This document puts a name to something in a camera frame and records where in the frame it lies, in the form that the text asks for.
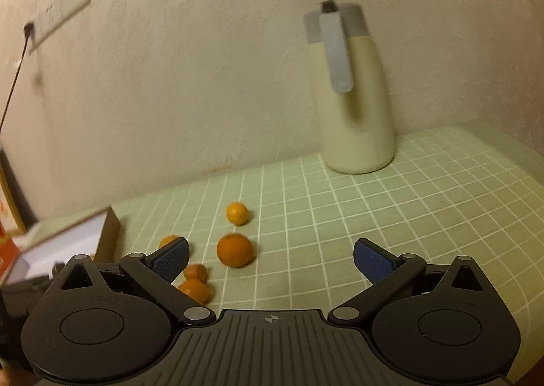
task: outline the wall outlet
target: wall outlet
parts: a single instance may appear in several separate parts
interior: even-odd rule
[[[34,19],[33,48],[90,3],[91,0],[53,0]]]

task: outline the blue textured pad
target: blue textured pad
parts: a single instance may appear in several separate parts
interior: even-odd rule
[[[355,242],[353,261],[357,269],[373,284],[395,270],[393,261],[361,241]]]
[[[168,283],[172,283],[181,271],[185,269],[189,261],[188,259],[189,244],[183,239],[166,249],[164,254],[157,257],[152,263],[151,270]]]

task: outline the black device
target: black device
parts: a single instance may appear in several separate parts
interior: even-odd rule
[[[31,366],[38,386],[509,384],[520,332],[470,257],[427,265],[359,239],[354,263],[373,285],[326,319],[319,310],[217,318],[171,285],[188,259],[178,238],[117,264],[76,255],[37,303],[3,288],[3,334],[13,315],[28,318],[24,360],[13,335],[0,355]]]

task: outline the thermos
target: thermos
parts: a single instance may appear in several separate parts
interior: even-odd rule
[[[384,167],[395,154],[391,104],[361,7],[326,1],[304,26],[323,161],[347,174]]]

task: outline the open box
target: open box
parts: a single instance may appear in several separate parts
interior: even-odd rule
[[[51,275],[55,263],[66,263],[76,254],[88,254],[97,263],[112,262],[120,227],[111,206],[97,211],[23,251],[4,284]]]

